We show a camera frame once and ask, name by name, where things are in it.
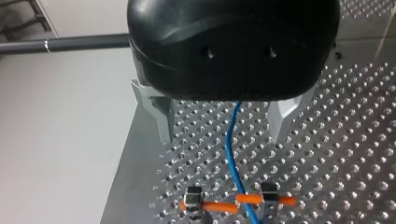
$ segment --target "orange tube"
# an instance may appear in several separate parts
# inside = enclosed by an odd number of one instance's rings
[[[278,201],[280,203],[285,204],[285,205],[295,205],[296,204],[296,198],[295,197],[280,196]]]
[[[234,214],[238,212],[238,207],[234,203],[204,202],[201,206],[208,212],[228,212]],[[184,202],[180,203],[180,209],[183,211],[186,210],[186,204]]]
[[[235,198],[239,203],[262,203],[260,194],[237,194]]]

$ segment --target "blue cable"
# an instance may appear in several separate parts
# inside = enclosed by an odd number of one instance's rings
[[[228,165],[230,167],[231,175],[233,176],[233,182],[235,182],[236,187],[238,188],[239,193],[244,194],[245,188],[242,185],[241,178],[239,177],[238,172],[236,171],[235,161],[233,160],[233,149],[232,149],[232,139],[233,139],[233,127],[236,123],[236,115],[238,113],[239,107],[241,107],[242,102],[236,102],[236,106],[233,108],[233,113],[231,114],[230,126],[228,127],[227,136],[225,139],[225,152],[227,155]],[[259,224],[259,220],[257,219],[256,213],[253,210],[253,207],[249,203],[245,203],[245,209],[247,210],[248,217],[251,220],[252,224]]]

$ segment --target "perforated metal plate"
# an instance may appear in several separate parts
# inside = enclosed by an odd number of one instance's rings
[[[380,12],[391,6],[371,3],[341,6],[344,12],[356,5],[381,6]],[[383,34],[389,15],[343,15],[312,104],[287,139],[275,144],[269,137],[268,103],[244,102],[238,114],[233,151],[247,191],[272,180],[282,194],[298,199],[295,207],[278,208],[275,223],[396,220],[396,42],[388,40],[374,60],[380,39],[370,36]],[[203,187],[206,200],[233,202],[224,153],[232,109],[232,102],[177,102],[174,141],[162,146],[155,120],[139,106],[102,223],[188,223],[178,203],[192,185]],[[236,216],[210,215],[213,223],[249,223],[243,206]]]
[[[267,103],[244,103],[233,136],[233,154],[247,190],[275,181],[283,194],[299,199],[280,207],[277,221],[308,223],[394,219],[396,195],[396,68],[352,65],[323,71],[316,97],[295,120],[286,142],[273,144]],[[174,158],[160,186],[158,216],[179,222],[177,202],[187,186],[203,186],[207,200],[232,202],[236,188],[224,153],[232,103],[179,102]],[[246,220],[246,214],[213,215],[218,223]]]
[[[391,0],[341,0],[340,9],[344,18],[385,17],[390,15],[394,6]]]

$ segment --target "black rod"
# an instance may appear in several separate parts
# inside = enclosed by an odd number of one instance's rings
[[[129,48],[129,35],[93,35],[0,43],[0,55]]]

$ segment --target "metal bracket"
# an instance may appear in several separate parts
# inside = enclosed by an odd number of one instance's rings
[[[271,102],[268,108],[269,131],[274,142],[284,140],[293,120],[309,105],[314,96],[315,85],[297,97]]]
[[[131,84],[137,102],[157,120],[161,142],[172,142],[175,123],[174,101],[150,86],[141,85],[137,79],[131,80]]]
[[[261,221],[262,223],[274,223],[279,205],[277,185],[272,182],[262,183],[261,192],[264,200],[261,208]]]
[[[201,207],[201,193],[201,187],[186,188],[186,194],[184,195],[184,204],[186,204],[186,211],[189,214],[189,220],[191,224],[205,223],[204,211]]]

